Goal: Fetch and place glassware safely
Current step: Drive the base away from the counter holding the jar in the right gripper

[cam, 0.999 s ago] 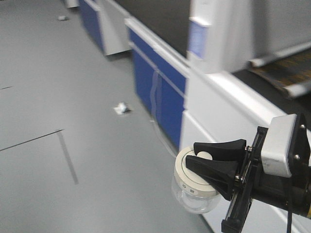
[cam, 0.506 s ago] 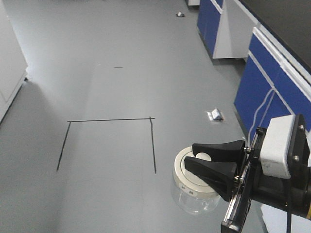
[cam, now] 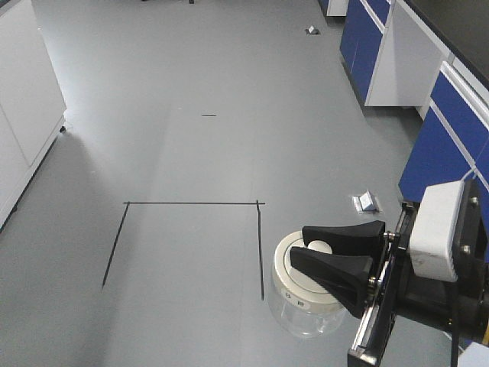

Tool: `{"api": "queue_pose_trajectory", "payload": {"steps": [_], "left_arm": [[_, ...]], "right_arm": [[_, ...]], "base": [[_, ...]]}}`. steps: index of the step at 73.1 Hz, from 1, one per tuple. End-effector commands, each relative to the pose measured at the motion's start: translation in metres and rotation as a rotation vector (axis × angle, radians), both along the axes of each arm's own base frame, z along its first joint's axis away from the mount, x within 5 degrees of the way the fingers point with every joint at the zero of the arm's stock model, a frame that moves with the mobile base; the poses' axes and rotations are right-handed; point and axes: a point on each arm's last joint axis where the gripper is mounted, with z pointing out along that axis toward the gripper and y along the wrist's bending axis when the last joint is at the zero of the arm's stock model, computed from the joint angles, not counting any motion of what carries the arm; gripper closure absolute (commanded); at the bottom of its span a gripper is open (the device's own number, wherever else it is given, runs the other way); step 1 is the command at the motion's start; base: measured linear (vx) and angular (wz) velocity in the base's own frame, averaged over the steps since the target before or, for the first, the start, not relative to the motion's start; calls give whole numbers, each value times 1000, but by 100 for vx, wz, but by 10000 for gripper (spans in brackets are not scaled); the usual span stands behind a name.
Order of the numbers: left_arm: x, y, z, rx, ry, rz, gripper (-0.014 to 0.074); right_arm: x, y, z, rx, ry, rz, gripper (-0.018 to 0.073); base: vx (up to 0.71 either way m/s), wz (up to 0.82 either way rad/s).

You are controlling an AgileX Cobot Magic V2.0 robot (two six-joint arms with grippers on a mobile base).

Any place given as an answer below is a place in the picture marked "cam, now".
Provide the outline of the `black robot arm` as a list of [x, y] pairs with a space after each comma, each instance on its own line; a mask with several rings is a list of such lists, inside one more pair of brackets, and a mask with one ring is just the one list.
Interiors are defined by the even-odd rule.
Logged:
[[406, 201], [394, 231], [382, 221], [306, 226], [291, 265], [360, 321], [350, 366], [378, 366], [395, 320], [450, 333], [451, 365], [460, 339], [488, 343], [487, 233], [476, 180], [429, 186]]

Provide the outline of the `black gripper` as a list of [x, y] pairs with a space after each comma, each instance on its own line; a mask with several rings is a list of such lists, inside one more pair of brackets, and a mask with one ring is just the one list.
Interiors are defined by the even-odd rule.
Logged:
[[[332, 254], [292, 247], [293, 268], [327, 290], [353, 316], [361, 318], [348, 351], [349, 366], [379, 366], [398, 316], [447, 332], [452, 337], [450, 364], [458, 364], [461, 339], [482, 342], [482, 216], [475, 179], [463, 180], [464, 191], [455, 226], [452, 256], [454, 283], [415, 275], [409, 254], [410, 234], [420, 203], [403, 203], [395, 232], [375, 220], [354, 226], [304, 226], [304, 244], [328, 244]], [[373, 258], [385, 238], [377, 275], [368, 280]]]

